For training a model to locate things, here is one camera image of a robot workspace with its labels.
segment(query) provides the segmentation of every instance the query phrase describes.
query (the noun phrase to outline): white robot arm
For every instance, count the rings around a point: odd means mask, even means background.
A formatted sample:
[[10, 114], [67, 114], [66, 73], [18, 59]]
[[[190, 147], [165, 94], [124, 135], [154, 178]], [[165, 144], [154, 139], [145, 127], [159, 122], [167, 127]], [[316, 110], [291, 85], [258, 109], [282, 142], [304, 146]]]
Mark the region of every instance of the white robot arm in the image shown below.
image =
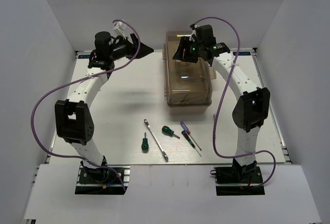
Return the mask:
[[[221, 56], [215, 57], [213, 59], [212, 67], [218, 71], [225, 80], [228, 79], [228, 75], [232, 66], [232, 54], [223, 53]], [[229, 87], [235, 94], [237, 100], [239, 100], [239, 98], [246, 92], [251, 93], [258, 89], [258, 86], [253, 83], [237, 65], [234, 68], [232, 78], [229, 82]], [[251, 129], [250, 132], [246, 132], [244, 129], [238, 128], [238, 141], [235, 155], [249, 152], [255, 153], [259, 131], [260, 127], [255, 127], [254, 129]], [[254, 154], [246, 157], [236, 158], [236, 161], [241, 166], [250, 165], [254, 163], [255, 160], [256, 158]]]
[[[131, 40], [124, 37], [123, 27], [118, 24], [120, 34], [114, 38], [108, 32], [95, 35], [95, 50], [89, 59], [85, 76], [89, 79], [82, 81], [74, 93], [66, 100], [58, 100], [55, 104], [57, 135], [72, 145], [78, 154], [95, 165], [106, 166], [106, 158], [99, 152], [93, 141], [94, 123], [89, 108], [100, 88], [108, 81], [111, 74], [100, 74], [114, 68], [114, 61], [123, 57], [131, 59], [138, 48], [138, 39], [132, 33]], [[140, 43], [136, 58], [142, 58], [154, 50]], [[103, 182], [107, 170], [95, 167], [87, 161], [81, 162], [84, 170], [91, 177], [90, 182]]]
[[[233, 67], [232, 54], [224, 43], [217, 43], [210, 25], [190, 26], [190, 37], [181, 37], [174, 60], [197, 63], [199, 58], [207, 61], [227, 81]], [[257, 136], [263, 121], [268, 116], [270, 92], [259, 88], [235, 65], [229, 86], [234, 92], [237, 104], [233, 120], [238, 127], [236, 156], [252, 153], [233, 160], [233, 178], [237, 182], [250, 177], [256, 171], [255, 150]]]

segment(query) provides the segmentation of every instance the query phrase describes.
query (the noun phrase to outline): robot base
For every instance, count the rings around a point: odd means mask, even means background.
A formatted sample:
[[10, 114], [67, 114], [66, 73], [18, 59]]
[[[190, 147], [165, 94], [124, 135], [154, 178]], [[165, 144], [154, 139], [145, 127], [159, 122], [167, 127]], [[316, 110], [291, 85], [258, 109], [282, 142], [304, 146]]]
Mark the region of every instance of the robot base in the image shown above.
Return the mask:
[[[121, 179], [124, 182], [125, 188], [128, 187], [129, 181], [129, 166], [112, 166], [117, 173], [120, 174]], [[112, 184], [109, 187], [103, 188], [104, 185], [109, 182]], [[90, 170], [85, 167], [80, 167], [78, 180], [76, 184], [75, 195], [124, 195], [125, 192], [123, 187], [117, 178], [117, 176], [112, 172], [106, 175], [101, 181], [95, 178], [95, 175], [90, 173]]]
[[264, 195], [263, 186], [254, 188], [263, 182], [260, 167], [249, 171], [240, 177], [232, 166], [215, 167], [211, 175], [216, 178], [217, 196], [244, 196], [244, 195]]

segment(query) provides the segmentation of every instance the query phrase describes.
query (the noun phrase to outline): white table surface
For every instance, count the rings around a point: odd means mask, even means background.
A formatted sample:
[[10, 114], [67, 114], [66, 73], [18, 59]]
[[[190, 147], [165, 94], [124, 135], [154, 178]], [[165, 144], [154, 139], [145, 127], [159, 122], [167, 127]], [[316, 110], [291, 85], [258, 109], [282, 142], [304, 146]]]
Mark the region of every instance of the white table surface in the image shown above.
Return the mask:
[[[127, 59], [115, 62], [121, 66]], [[260, 84], [252, 56], [239, 56], [239, 66], [256, 84]], [[77, 59], [72, 80], [85, 75], [88, 59]], [[128, 67], [114, 72], [101, 88], [91, 105], [90, 112], [95, 125], [94, 141], [99, 151], [105, 155], [109, 165], [165, 164], [156, 142], [147, 130], [143, 119], [147, 119], [151, 129], [169, 157], [167, 164], [230, 164], [232, 161], [216, 156], [212, 148], [213, 115], [219, 104], [225, 80], [217, 73], [212, 80], [212, 105], [204, 114], [171, 116], [164, 100], [164, 73], [161, 51], [145, 58], [137, 59]], [[70, 95], [77, 84], [70, 86]], [[237, 101], [228, 89], [217, 128], [218, 152], [233, 155], [237, 146], [237, 127], [232, 111]], [[183, 120], [202, 148], [202, 157], [182, 137], [180, 140], [162, 134], [161, 127], [169, 126], [181, 136], [180, 121]], [[141, 150], [142, 138], [147, 132], [148, 153]], [[274, 153], [277, 162], [285, 162], [280, 138], [269, 114], [257, 140], [257, 150], [266, 149]], [[53, 152], [77, 154], [75, 149], [62, 138], [55, 137]], [[258, 154], [257, 162], [269, 163], [272, 158]], [[51, 157], [50, 164], [71, 163], [69, 159]]]
[[[37, 224], [320, 222], [301, 166], [280, 165], [264, 196], [216, 196], [211, 165], [135, 165], [124, 196], [75, 195], [79, 162], [41, 165], [25, 219]], [[272, 170], [261, 165], [263, 177]]]

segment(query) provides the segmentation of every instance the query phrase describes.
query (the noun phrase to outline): clear container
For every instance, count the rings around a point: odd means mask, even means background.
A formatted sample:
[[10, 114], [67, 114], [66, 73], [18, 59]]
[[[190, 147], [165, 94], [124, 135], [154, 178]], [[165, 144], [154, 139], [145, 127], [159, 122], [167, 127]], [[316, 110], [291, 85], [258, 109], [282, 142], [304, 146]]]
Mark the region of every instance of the clear container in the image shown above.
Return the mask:
[[197, 63], [173, 60], [180, 38], [190, 32], [167, 32], [163, 50], [164, 95], [171, 113], [203, 113], [211, 105], [212, 84], [208, 63], [199, 58]]

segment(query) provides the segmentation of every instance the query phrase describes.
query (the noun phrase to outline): cable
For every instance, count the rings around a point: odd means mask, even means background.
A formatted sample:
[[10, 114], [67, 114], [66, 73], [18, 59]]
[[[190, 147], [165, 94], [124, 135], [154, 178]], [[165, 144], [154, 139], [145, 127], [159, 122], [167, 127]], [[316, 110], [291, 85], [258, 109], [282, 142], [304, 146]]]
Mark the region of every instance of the cable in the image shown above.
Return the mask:
[[[100, 75], [104, 75], [104, 74], [109, 74], [111, 72], [114, 72], [114, 71], [117, 71], [117, 70], [120, 70], [126, 66], [128, 66], [130, 63], [133, 62], [133, 60], [136, 58], [137, 54], [139, 53], [139, 50], [140, 50], [140, 46], [141, 46], [141, 41], [140, 41], [140, 36], [138, 34], [138, 32], [130, 25], [128, 24], [126, 21], [124, 20], [114, 20], [112, 21], [112, 23], [115, 23], [115, 22], [122, 22], [124, 24], [126, 24], [127, 26], [129, 26], [133, 32], [135, 33], [136, 37], [138, 38], [138, 48], [134, 54], [134, 56], [132, 57], [131, 60], [129, 60], [126, 64], [124, 64], [123, 66], [120, 66], [120, 67], [117, 67], [117, 68], [114, 68], [112, 70], [109, 70], [109, 71], [104, 71], [104, 72], [100, 72], [100, 73], [97, 73], [97, 74], [94, 74], [93, 77], [96, 77], [96, 76], [100, 76]], [[33, 133], [33, 136], [36, 140], [36, 142], [38, 143], [39, 147], [45, 151], [46, 153], [50, 154], [51, 156], [55, 156], [55, 157], [60, 157], [60, 158], [76, 158], [76, 159], [81, 159], [81, 160], [84, 160], [86, 162], [88, 162], [89, 164], [91, 164], [92, 166], [95, 166], [95, 167], [98, 167], [98, 168], [103, 168], [103, 169], [109, 169], [111, 171], [113, 171], [116, 176], [119, 178], [119, 181], [121, 183], [121, 185], [123, 186], [124, 188], [124, 191], [126, 191], [126, 188], [125, 188], [125, 185], [124, 185], [124, 182], [122, 181], [122, 179], [120, 178], [119, 174], [116, 172], [116, 170], [114, 170], [112, 167], [109, 167], [109, 166], [101, 166], [101, 165], [97, 165], [95, 164], [94, 162], [92, 161], [89, 161], [88, 159], [86, 159], [85, 157], [82, 157], [82, 156], [67, 156], [67, 155], [62, 155], [62, 154], [57, 154], [57, 153], [54, 153], [54, 152], [51, 152], [49, 151], [47, 148], [45, 148], [41, 141], [39, 140], [38, 138], [38, 135], [36, 133], [36, 128], [35, 128], [35, 115], [36, 115], [36, 110], [38, 108], [38, 106], [40, 105], [40, 103], [47, 97], [49, 96], [50, 94], [52, 94], [53, 92], [55, 91], [58, 91], [60, 89], [63, 89], [63, 88], [66, 88], [70, 85], [73, 85], [73, 84], [76, 84], [78, 82], [82, 82], [82, 81], [85, 81], [85, 80], [88, 80], [89, 77], [84, 77], [84, 78], [81, 78], [81, 79], [78, 79], [78, 80], [75, 80], [75, 81], [72, 81], [72, 82], [69, 82], [69, 83], [66, 83], [62, 86], [59, 86], [57, 88], [54, 88], [53, 90], [50, 90], [49, 92], [47, 92], [46, 94], [44, 94], [38, 101], [37, 103], [35, 104], [33, 110], [32, 110], [32, 113], [31, 113], [31, 120], [30, 120], [30, 124], [31, 124], [31, 130], [32, 130], [32, 133]]]
[[103, 180], [102, 182], [96, 181], [97, 183], [104, 183], [105, 181], [107, 181], [107, 179], [109, 178], [109, 171], [107, 171], [107, 177], [105, 178], [105, 180]]
[[252, 184], [252, 177], [250, 177], [249, 184], [245, 188], [248, 188], [251, 184]]
[[227, 23], [233, 29], [233, 31], [235, 32], [236, 37], [237, 37], [237, 44], [238, 44], [237, 45], [237, 52], [236, 52], [235, 58], [233, 60], [233, 66], [230, 69], [230, 72], [229, 72], [229, 75], [228, 75], [228, 79], [227, 79], [226, 85], [225, 85], [225, 87], [223, 89], [223, 92], [222, 92], [222, 95], [221, 95], [221, 98], [220, 98], [220, 102], [219, 102], [219, 106], [218, 106], [218, 109], [217, 109], [217, 113], [216, 113], [216, 116], [214, 118], [213, 133], [212, 133], [213, 150], [214, 150], [214, 152], [216, 153], [217, 156], [219, 156], [221, 158], [224, 158], [224, 159], [240, 158], [240, 157], [251, 156], [253, 154], [259, 154], [259, 153], [263, 153], [263, 152], [264, 153], [269, 153], [271, 155], [271, 157], [273, 158], [273, 161], [274, 161], [273, 170], [270, 173], [269, 177], [263, 183], [261, 183], [261, 184], [253, 187], [253, 188], [257, 188], [257, 187], [260, 187], [260, 186], [263, 186], [264, 184], [266, 184], [272, 178], [272, 176], [274, 175], [275, 168], [276, 168], [276, 159], [275, 159], [275, 156], [273, 155], [272, 152], [270, 152], [268, 150], [261, 150], [261, 151], [255, 152], [255, 153], [250, 152], [250, 153], [245, 153], [245, 154], [239, 154], [239, 155], [236, 155], [236, 156], [223, 156], [223, 155], [219, 154], [218, 151], [217, 151], [217, 147], [216, 147], [216, 130], [217, 130], [217, 123], [218, 123], [219, 113], [220, 113], [220, 109], [221, 109], [221, 106], [222, 106], [223, 99], [225, 97], [226, 91], [227, 91], [228, 86], [229, 86], [229, 81], [232, 78], [234, 67], [235, 67], [235, 64], [236, 64], [236, 61], [237, 61], [237, 58], [238, 58], [238, 55], [239, 55], [239, 50], [241, 48], [241, 40], [239, 38], [239, 35], [238, 35], [238, 32], [237, 32], [236, 28], [229, 21], [227, 21], [225, 19], [222, 19], [222, 18], [219, 18], [219, 17], [210, 16], [210, 17], [202, 18], [202, 19], [198, 20], [197, 22], [195, 22], [194, 24], [197, 24], [198, 22], [201, 22], [201, 21], [206, 20], [206, 19], [216, 19], [216, 20], [220, 20], [222, 22]]
[[109, 187], [112, 183], [114, 183], [116, 181], [116, 179], [113, 179], [113, 180], [111, 180], [109, 183], [107, 183], [105, 186], [106, 187]]

